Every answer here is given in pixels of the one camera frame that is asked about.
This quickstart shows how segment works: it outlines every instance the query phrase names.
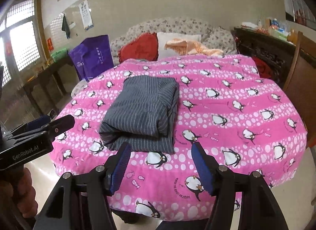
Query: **table leg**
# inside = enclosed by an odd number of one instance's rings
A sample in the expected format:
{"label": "table leg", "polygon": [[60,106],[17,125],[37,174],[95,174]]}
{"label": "table leg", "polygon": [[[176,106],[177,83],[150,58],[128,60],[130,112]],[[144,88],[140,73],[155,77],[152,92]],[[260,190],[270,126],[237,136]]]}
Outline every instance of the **table leg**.
{"label": "table leg", "polygon": [[40,86],[41,86],[41,88],[43,89],[44,94],[46,95],[46,97],[47,97],[49,103],[51,104],[51,106],[52,106],[52,108],[53,108],[53,110],[55,110],[55,112],[58,114],[58,108],[56,107],[56,105],[55,105],[55,103],[54,103],[52,97],[50,96],[50,94],[49,94],[49,92],[48,92],[46,86],[43,85],[43,84],[41,84]]}
{"label": "table leg", "polygon": [[67,92],[66,92],[66,90],[64,88],[63,82],[61,81],[60,75],[58,74],[57,71],[53,73],[53,77],[55,78],[57,86],[58,86],[59,90],[61,91],[61,93],[63,95],[66,95]]}
{"label": "table leg", "polygon": [[35,110],[39,113],[40,116],[44,115],[43,111],[41,110],[41,108],[39,107],[39,105],[37,104],[36,100],[34,99],[32,92],[28,92],[25,91],[26,96],[28,97],[28,99],[30,100],[32,106],[35,108]]}

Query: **wooden desk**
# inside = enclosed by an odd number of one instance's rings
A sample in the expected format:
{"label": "wooden desk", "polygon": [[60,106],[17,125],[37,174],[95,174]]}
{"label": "wooden desk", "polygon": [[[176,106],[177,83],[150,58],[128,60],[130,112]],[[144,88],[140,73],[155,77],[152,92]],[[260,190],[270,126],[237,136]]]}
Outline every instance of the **wooden desk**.
{"label": "wooden desk", "polygon": [[[235,36],[239,38],[237,48],[239,52],[246,56],[255,56],[263,60],[273,70],[275,81],[280,88],[283,88],[285,80],[289,74],[295,52],[295,45],[273,36],[258,33],[253,30],[235,27]],[[316,67],[313,57],[300,52],[312,67]]]}
{"label": "wooden desk", "polygon": [[61,78],[58,74],[58,70],[66,64],[71,65],[71,66],[73,65],[73,62],[69,56],[66,56],[66,57],[58,60],[57,62],[51,64],[48,68],[46,68],[42,72],[40,72],[37,75],[37,77],[33,78],[31,81],[29,81],[23,85],[23,90],[25,91],[28,99],[30,100],[32,106],[35,108],[35,110],[40,115],[43,115],[44,113],[32,95],[32,91],[33,91],[34,86],[38,85],[38,84],[41,86],[41,88],[43,89],[44,94],[47,97],[51,107],[53,108],[53,110],[55,110],[56,113],[58,113],[58,109],[56,107],[56,104],[54,103],[52,97],[50,96],[46,86],[50,80],[50,77],[53,76],[53,78],[56,80],[56,83],[57,83],[57,86],[58,86],[58,89],[60,90],[60,92],[63,95],[67,94],[67,92],[64,88],[63,82],[61,81]]}

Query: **purple bag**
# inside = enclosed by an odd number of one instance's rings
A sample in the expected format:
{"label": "purple bag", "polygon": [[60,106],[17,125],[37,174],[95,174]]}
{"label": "purple bag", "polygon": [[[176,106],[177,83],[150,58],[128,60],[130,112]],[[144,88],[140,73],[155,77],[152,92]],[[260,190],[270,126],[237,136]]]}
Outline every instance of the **purple bag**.
{"label": "purple bag", "polygon": [[89,81],[114,66],[108,35],[86,38],[68,54],[80,80]]}

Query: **white paper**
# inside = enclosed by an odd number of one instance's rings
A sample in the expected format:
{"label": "white paper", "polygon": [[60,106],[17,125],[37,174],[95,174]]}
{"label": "white paper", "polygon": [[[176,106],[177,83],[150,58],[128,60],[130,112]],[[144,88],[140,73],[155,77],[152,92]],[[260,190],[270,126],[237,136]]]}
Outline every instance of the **white paper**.
{"label": "white paper", "polygon": [[80,9],[80,14],[81,14],[84,30],[87,31],[88,29],[93,27],[88,1],[84,0],[82,3],[80,3],[79,9]]}

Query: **beige floor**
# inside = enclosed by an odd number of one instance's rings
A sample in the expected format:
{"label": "beige floor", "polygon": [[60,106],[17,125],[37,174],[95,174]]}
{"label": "beige floor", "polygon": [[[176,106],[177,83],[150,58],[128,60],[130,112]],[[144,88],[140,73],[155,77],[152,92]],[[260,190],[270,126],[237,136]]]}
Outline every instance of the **beige floor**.
{"label": "beige floor", "polygon": [[[49,156],[45,155],[28,164],[32,173],[33,186],[36,189],[36,200],[41,209],[50,191],[58,181],[54,166]],[[303,230],[312,217],[311,201],[316,195],[315,164],[310,149],[305,151],[295,177],[281,186],[272,189],[287,221],[289,230]],[[238,228],[240,210],[233,217],[232,230]],[[118,216],[113,216],[118,230],[154,230],[161,222],[146,218],[135,225],[125,224]]]}

